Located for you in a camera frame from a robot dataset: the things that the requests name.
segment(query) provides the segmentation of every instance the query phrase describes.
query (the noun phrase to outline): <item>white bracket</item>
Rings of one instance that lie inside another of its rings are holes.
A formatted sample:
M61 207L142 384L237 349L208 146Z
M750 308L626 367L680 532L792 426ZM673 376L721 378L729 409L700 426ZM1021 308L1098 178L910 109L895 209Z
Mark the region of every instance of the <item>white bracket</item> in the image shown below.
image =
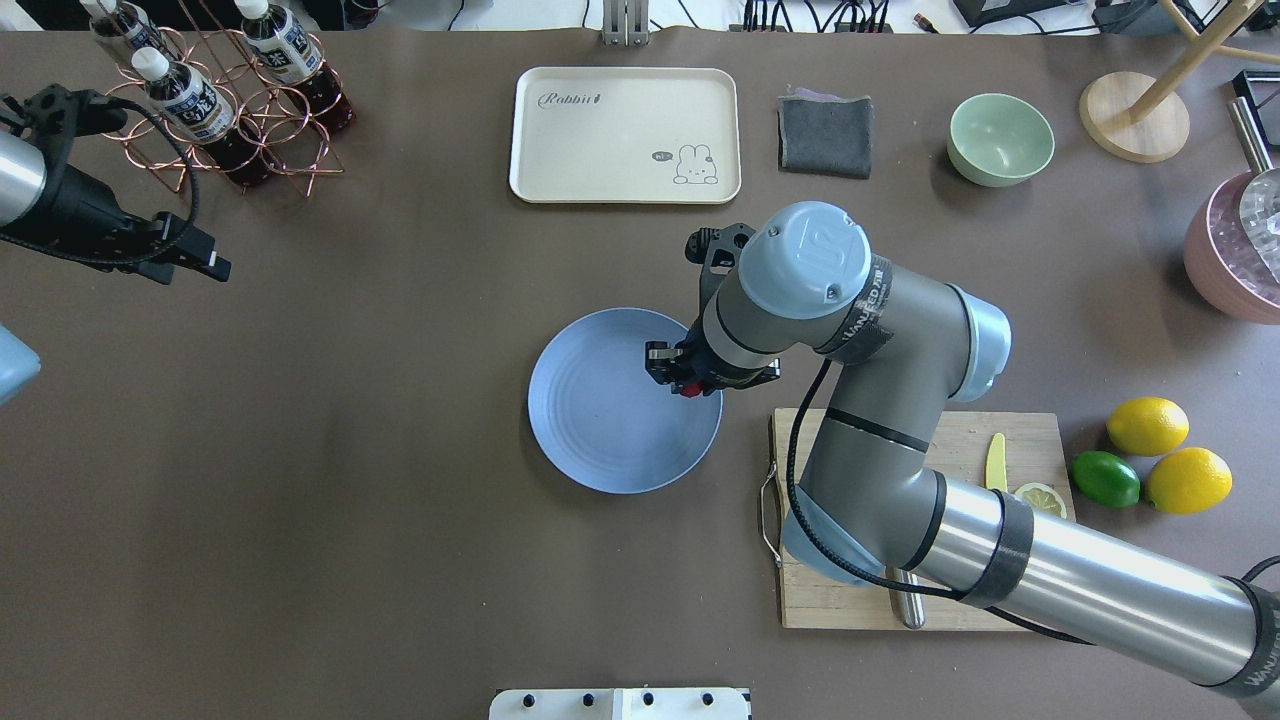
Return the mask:
M750 720L741 688L503 691L489 720Z
M649 0L604 0L605 45L649 45Z

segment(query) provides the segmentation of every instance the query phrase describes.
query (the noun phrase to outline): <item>light blue joint cap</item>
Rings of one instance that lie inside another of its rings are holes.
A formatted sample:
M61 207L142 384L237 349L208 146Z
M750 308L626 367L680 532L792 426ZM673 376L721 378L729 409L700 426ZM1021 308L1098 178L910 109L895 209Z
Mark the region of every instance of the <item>light blue joint cap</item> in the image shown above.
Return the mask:
M965 315L969 316L969 368L964 373L960 389L951 395L951 400L973 402L987 395L996 382L996 375L1005 372L1009 350L1014 343L1014 331L1000 307L954 284L948 287L960 296Z
M40 356L0 325L0 405L18 395L40 372Z
M804 512L805 520L809 521L813 534L828 550L835 552L837 557L872 575L879 577L884 571L884 565L879 560L876 560L876 556L870 552L867 552L867 548L841 528L831 515L827 515L822 507L818 507L818 503L799 484L796 486L796 501L800 503L800 511ZM796 521L795 515L791 512L787 512L786 519L782 521L782 544L792 557L837 583L847 583L850 585L870 584L827 560L827 556L809 541L809 536L804 533L804 528L800 527L800 523Z
M737 277L764 311L812 320L852 302L870 266L867 233L849 213L806 201L778 210L751 237Z

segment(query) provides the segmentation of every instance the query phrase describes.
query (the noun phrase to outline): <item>folded cloth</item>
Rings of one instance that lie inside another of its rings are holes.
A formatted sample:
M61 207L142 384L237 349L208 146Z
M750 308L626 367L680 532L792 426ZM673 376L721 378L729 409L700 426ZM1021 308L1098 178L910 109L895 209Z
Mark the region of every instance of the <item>folded cloth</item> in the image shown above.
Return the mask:
M787 170L872 177L870 97L849 100L796 88L778 97L781 165Z

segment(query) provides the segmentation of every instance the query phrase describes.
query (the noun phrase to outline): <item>white bottle cap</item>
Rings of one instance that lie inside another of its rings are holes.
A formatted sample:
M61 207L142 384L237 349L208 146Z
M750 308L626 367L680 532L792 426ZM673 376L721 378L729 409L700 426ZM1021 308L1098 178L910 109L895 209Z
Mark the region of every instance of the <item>white bottle cap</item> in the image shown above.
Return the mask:
M169 59L155 47L142 47L133 54L133 69L145 81L157 81L169 72Z
M115 12L115 0L81 0L81 5L95 20Z
M251 20L261 18L270 8L268 0L236 0L236 6L239 8L242 15Z

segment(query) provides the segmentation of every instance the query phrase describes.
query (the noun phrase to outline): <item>tabletop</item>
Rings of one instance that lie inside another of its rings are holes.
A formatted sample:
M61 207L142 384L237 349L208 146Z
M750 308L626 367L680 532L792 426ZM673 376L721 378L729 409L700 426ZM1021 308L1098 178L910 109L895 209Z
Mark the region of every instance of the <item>tabletop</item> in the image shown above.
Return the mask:
M1014 350L956 409L1056 413L1094 447L1115 405L1179 402L1235 488L1193 516L1079 520L1210 571L1274 555L1280 333L1207 305L1181 265L1197 208L1245 169L1238 61L1180 88L1187 147L1134 165L1084 133L1093 78L1158 74L1174 38L599 33L324 37L360 119L347 172L303 201L202 182L219 284L100 274L0 243L0 322L44 370L0 407L0 715L483 717L495 689L733 685L756 717L1244 717L1100 648L1030 634L785 630L756 528L772 409L818 359L724 401L689 475L582 488L543 456L525 396L544 345L588 313L691 322L699 227L800 200L847 209L873 249L1002 307ZM529 205L507 187L516 79L539 65L716 67L737 83L744 184L719 206ZM118 83L86 35L0 35L0 90ZM778 168L791 86L876 105L870 179ZM947 163L951 110L1018 95L1057 138L1032 181ZM73 163L138 214L180 208L104 138ZM1274 578L1271 582L1274 589Z

